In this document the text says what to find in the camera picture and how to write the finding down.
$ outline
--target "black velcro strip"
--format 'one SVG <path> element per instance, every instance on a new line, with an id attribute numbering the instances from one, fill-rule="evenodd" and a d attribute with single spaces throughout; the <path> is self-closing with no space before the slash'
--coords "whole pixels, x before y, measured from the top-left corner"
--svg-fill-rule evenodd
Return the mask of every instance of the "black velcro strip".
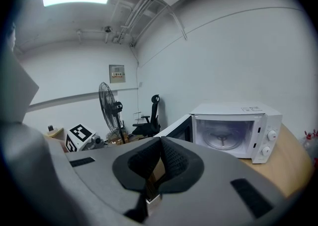
<path id="1" fill-rule="evenodd" d="M 79 160 L 72 160 L 72 161 L 70 161 L 70 164 L 72 167 L 77 167 L 77 166 L 91 163 L 93 161 L 95 161 L 95 160 L 92 157 L 87 157 L 87 158 L 83 158 L 83 159 L 79 159 Z"/>
<path id="2" fill-rule="evenodd" d="M 255 218 L 260 218 L 273 208 L 246 179 L 236 179 L 231 184 Z"/>

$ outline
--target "microwave knob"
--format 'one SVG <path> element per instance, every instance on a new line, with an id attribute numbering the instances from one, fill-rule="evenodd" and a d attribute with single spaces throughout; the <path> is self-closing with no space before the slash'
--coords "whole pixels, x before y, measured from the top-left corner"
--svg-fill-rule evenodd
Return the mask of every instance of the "microwave knob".
<path id="1" fill-rule="evenodd" d="M 268 132 L 267 138 L 269 141 L 275 141 L 277 139 L 277 133 L 274 130 L 271 130 Z"/>
<path id="2" fill-rule="evenodd" d="M 264 147 L 262 149 L 262 154 L 263 155 L 269 155 L 269 153 L 270 153 L 270 147 Z"/>

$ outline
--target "electrical panel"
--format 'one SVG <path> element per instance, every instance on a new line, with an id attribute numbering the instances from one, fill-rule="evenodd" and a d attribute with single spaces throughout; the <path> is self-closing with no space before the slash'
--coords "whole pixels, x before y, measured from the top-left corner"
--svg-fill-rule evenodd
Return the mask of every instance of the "electrical panel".
<path id="1" fill-rule="evenodd" d="M 110 65 L 109 66 L 109 81 L 110 83 L 124 83 L 125 80 L 125 66 L 124 65 Z"/>

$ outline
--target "wooden table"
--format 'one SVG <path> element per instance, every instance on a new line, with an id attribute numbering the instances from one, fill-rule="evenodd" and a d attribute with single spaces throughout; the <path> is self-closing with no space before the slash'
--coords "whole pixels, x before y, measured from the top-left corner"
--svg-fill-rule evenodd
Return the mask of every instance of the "wooden table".
<path id="1" fill-rule="evenodd" d="M 304 187 L 314 172 L 307 152 L 283 124 L 267 163 L 252 164 L 250 159 L 240 160 L 268 178 L 286 197 Z"/>

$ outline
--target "ceiling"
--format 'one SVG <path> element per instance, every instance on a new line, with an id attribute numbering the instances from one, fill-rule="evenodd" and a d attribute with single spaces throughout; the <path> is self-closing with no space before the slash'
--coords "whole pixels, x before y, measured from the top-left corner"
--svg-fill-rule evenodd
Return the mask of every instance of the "ceiling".
<path id="1" fill-rule="evenodd" d="M 17 54 L 23 54 L 33 48 L 61 41 L 80 39 L 105 40 L 105 26 L 110 25 L 113 32 L 108 41 L 118 36 L 125 22 L 139 0 L 121 0 L 114 17 L 111 16 L 118 0 L 108 0 L 106 5 L 96 3 L 66 3 L 44 7 L 42 0 L 22 0 L 23 7 L 15 21 Z M 152 17 L 162 8 L 154 1 L 131 32 L 136 37 Z M 130 31 L 121 43 L 129 44 L 132 40 Z"/>

